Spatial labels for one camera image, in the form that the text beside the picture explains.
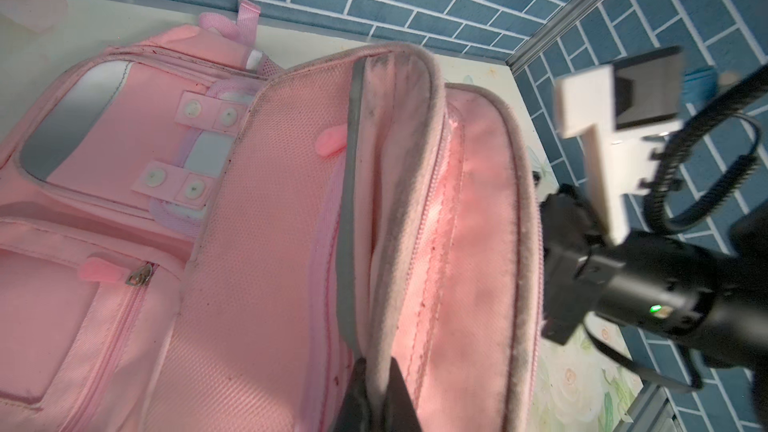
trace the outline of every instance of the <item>white snap button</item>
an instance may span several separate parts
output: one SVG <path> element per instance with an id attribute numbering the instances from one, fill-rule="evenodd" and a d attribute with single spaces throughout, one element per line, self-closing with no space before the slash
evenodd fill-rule
<path id="1" fill-rule="evenodd" d="M 199 198 L 203 195 L 204 190 L 205 182 L 202 180 L 196 180 L 187 186 L 187 188 L 184 190 L 184 196 L 189 200 L 195 200 L 196 198 Z"/>
<path id="2" fill-rule="evenodd" d="M 231 107 L 225 110 L 219 117 L 219 122 L 225 127 L 232 127 L 237 122 L 237 111 Z"/>
<path id="3" fill-rule="evenodd" d="M 157 187 L 163 182 L 165 182 L 165 170 L 162 168 L 153 168 L 147 172 L 147 176 L 144 178 L 144 183 L 148 187 Z"/>
<path id="4" fill-rule="evenodd" d="M 190 100 L 184 106 L 184 114 L 190 119 L 194 119 L 203 110 L 203 106 L 197 100 Z"/>

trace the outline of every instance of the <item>zipper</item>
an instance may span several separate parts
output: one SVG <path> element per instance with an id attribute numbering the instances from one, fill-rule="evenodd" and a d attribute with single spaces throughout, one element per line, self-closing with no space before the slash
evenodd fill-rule
<path id="1" fill-rule="evenodd" d="M 130 332 L 133 331 L 141 307 L 144 305 L 149 281 L 157 269 L 157 264 L 147 262 L 134 270 L 126 279 L 125 283 L 130 286 L 130 289 L 125 305 L 115 322 L 108 345 L 101 355 L 101 360 L 93 372 L 92 379 L 82 394 L 79 404 L 75 406 L 59 432 L 79 432 L 91 423 L 122 357 L 122 352 L 128 342 Z"/>

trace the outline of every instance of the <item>floral tablecloth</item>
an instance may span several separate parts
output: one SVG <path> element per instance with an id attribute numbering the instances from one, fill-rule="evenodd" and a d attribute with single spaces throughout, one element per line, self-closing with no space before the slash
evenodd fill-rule
<path id="1" fill-rule="evenodd" d="M 616 324 L 593 314 L 590 332 L 629 356 Z M 528 432 L 611 432 L 643 387 L 640 378 L 595 350 L 580 327 L 560 346 L 542 341 Z"/>

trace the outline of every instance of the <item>zipper pull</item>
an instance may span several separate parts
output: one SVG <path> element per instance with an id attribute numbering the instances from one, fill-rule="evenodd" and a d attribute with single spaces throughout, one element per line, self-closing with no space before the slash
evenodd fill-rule
<path id="1" fill-rule="evenodd" d="M 132 287 L 140 287 L 149 283 L 149 279 L 154 273 L 154 266 L 152 264 L 144 264 L 130 273 L 125 283 Z"/>

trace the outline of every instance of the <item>backpack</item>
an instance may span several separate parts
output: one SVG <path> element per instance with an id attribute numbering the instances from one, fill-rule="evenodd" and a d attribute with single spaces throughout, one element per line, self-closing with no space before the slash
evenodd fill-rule
<path id="1" fill-rule="evenodd" d="M 523 430 L 543 257 L 512 112 L 405 43 L 282 70 L 258 15 L 73 66 L 0 146 L 0 428 L 328 430 L 393 376 L 424 430 Z"/>

